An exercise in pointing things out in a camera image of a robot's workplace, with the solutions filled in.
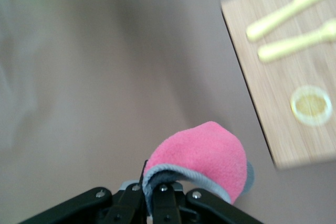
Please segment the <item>folded towel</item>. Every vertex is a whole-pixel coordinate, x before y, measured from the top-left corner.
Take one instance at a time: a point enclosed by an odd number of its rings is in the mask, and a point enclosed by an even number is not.
[[[148,160],[142,188],[150,214],[154,188],[177,180],[188,180],[233,204],[251,188],[254,171],[240,141],[207,122],[169,137]]]

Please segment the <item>pink cloth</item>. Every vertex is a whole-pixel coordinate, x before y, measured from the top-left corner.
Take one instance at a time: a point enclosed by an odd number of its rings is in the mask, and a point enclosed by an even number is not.
[[[199,172],[222,186],[233,204],[247,178],[247,159],[238,138],[215,122],[176,134],[152,154],[144,170],[171,164]]]

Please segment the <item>lemon slice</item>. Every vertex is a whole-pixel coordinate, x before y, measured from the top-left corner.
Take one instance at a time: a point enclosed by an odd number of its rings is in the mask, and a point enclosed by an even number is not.
[[[315,86],[303,86],[291,96],[290,106],[298,121],[308,126],[325,124],[332,115],[328,94]]]

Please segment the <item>pale green utensil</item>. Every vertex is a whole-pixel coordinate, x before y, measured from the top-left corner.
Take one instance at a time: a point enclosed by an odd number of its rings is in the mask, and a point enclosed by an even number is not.
[[[261,46],[258,56],[260,61],[270,62],[324,41],[336,41],[336,18],[310,33]]]
[[[293,0],[288,5],[269,14],[268,16],[252,23],[246,29],[247,38],[250,41],[259,40],[262,36],[271,32],[275,27],[292,17],[296,13],[308,8],[321,0]]]

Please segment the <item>cutting board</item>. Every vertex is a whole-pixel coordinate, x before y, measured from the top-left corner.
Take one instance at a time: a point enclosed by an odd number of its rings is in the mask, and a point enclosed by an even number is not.
[[[298,36],[336,17],[336,0],[323,0],[290,18],[257,42],[246,27],[291,0],[222,0],[222,11],[254,103],[268,148],[278,168],[336,159],[336,115],[322,126],[305,126],[290,107],[293,92],[304,85],[325,90],[336,108],[336,42],[312,46],[271,63],[257,56],[261,45]]]

